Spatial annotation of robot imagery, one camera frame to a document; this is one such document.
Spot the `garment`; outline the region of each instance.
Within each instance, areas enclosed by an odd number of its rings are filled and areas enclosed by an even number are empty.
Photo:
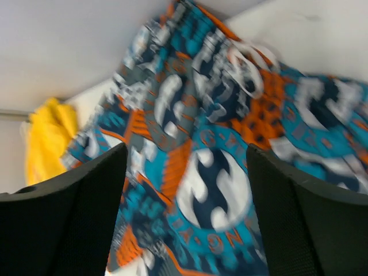
[[[367,193],[368,87],[281,64],[190,1],[142,26],[113,79],[63,158],[128,145],[110,271],[141,256],[139,276],[268,275],[250,143]]]
[[[26,134],[26,182],[34,185],[66,171],[60,161],[78,131],[72,106],[55,98],[46,101],[29,116]]]

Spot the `cloth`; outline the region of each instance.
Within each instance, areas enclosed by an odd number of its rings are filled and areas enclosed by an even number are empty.
[[[26,134],[26,182],[34,185],[66,171],[60,161],[77,134],[76,114],[70,105],[51,98],[29,116]]]
[[[63,161],[129,149],[108,269],[268,275],[247,176],[250,143],[367,193],[368,86],[304,75],[182,0],[149,20]]]

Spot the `yellow towel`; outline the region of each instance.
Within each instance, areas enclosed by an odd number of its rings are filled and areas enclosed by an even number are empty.
[[[29,117],[26,181],[34,185],[66,171],[60,157],[78,131],[72,106],[51,98]]]

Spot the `abstract pattern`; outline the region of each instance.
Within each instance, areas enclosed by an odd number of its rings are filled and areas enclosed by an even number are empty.
[[[142,26],[95,115],[63,156],[74,168],[118,143],[128,167],[108,269],[137,276],[268,275],[252,203],[253,143],[345,189],[368,193],[368,86],[280,71],[262,51],[181,0]]]

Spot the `yellow fabric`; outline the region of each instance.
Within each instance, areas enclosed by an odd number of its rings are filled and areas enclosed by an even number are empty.
[[[29,117],[26,181],[34,185],[66,171],[60,157],[78,131],[72,106],[51,98]]]

